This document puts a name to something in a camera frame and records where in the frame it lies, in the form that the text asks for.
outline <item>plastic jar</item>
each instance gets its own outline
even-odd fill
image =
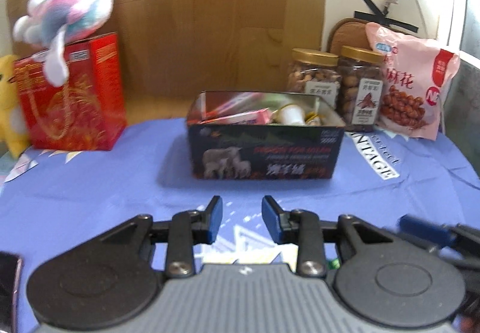
[[[318,95],[335,109],[342,82],[342,77],[336,71],[338,56],[328,52],[294,48],[292,59],[287,90]]]
[[[343,46],[337,71],[342,76],[337,111],[346,130],[373,131],[382,98],[383,55]]]

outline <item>gold lid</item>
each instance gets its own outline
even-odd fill
[[[328,67],[338,65],[338,55],[306,48],[294,48],[292,50],[292,58],[298,62],[310,63],[312,65]]]
[[[347,58],[361,60],[363,62],[376,63],[377,65],[381,65],[383,63],[382,54],[367,50],[365,48],[342,46],[342,51],[340,54],[342,56],[346,56]]]

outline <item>lamb picture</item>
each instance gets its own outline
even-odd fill
[[[244,179],[250,177],[250,161],[242,161],[240,150],[240,147],[206,150],[202,158],[203,177],[206,179]]]

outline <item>red gift box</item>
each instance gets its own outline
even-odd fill
[[[70,71],[61,87],[43,74],[45,52],[15,62],[14,79],[30,139],[36,148],[110,150],[127,125],[117,34],[65,47]]]

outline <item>round black disc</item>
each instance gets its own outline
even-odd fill
[[[457,269],[402,243],[366,246],[340,266],[334,287],[356,314],[396,328],[423,328],[451,318],[465,295]]]
[[[37,319],[69,330],[102,329],[142,311],[158,291],[155,272],[122,246],[67,252],[41,265],[28,280]]]

